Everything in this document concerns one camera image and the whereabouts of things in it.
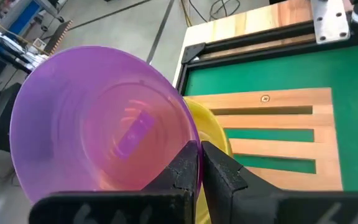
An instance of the gray floor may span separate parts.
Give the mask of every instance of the gray floor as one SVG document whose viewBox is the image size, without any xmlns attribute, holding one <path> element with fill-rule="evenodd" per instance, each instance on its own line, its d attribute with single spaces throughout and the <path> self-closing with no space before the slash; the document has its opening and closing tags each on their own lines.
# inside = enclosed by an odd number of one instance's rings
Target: gray floor
<svg viewBox="0 0 358 224">
<path fill-rule="evenodd" d="M 262 7 L 269 3 L 268 0 L 240 1 L 241 6 L 236 13 Z M 105 2 L 103 0 L 68 0 L 61 11 L 61 15 L 65 19 L 72 19 L 74 21 L 73 26 L 75 27 L 138 2 L 141 1 L 112 0 Z M 209 19 L 209 9 L 214 1 L 193 0 L 193 2 L 200 13 L 206 19 Z M 67 33 L 58 50 L 65 50 L 81 45 L 103 45 L 124 50 L 142 60 L 146 60 L 168 3 L 169 0 L 151 0 L 73 29 Z M 230 12 L 233 7 L 235 7 L 234 2 L 229 2 L 227 10 Z M 192 9 L 190 16 L 194 24 L 203 22 Z M 48 32 L 43 33 L 40 30 L 40 26 L 35 25 L 26 38 L 34 40 L 36 37 L 48 37 L 55 32 L 60 23 L 56 19 L 46 15 L 43 24 L 49 26 Z M 152 60 L 152 66 L 160 71 L 170 82 L 173 80 L 185 31 L 186 23 L 180 1 L 175 0 Z M 0 75 L 0 90 L 15 82 L 22 83 L 24 78 L 24 72 L 16 71 L 11 66 L 7 66 L 5 71 Z M 7 176 L 11 169 L 10 154 L 0 152 L 0 177 Z M 10 175 L 7 179 L 0 179 L 0 182 L 2 182 L 0 183 L 0 224 L 27 223 L 31 204 L 26 199 L 22 189 L 18 186 L 17 178 L 14 175 Z"/>
</svg>

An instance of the green mat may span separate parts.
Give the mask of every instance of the green mat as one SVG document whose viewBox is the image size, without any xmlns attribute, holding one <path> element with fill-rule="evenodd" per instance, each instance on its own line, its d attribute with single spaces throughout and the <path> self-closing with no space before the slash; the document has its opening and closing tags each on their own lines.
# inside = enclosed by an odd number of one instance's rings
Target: green mat
<svg viewBox="0 0 358 224">
<path fill-rule="evenodd" d="M 197 70 L 189 74 L 185 95 L 320 87 L 332 88 L 344 190 L 358 190 L 358 46 Z M 268 130 L 226 132 L 236 138 L 287 141 L 308 141 L 309 138 L 307 133 L 296 131 L 293 137 Z M 245 166 L 313 171 L 310 161 L 277 162 L 243 156 L 236 159 Z"/>
</svg>

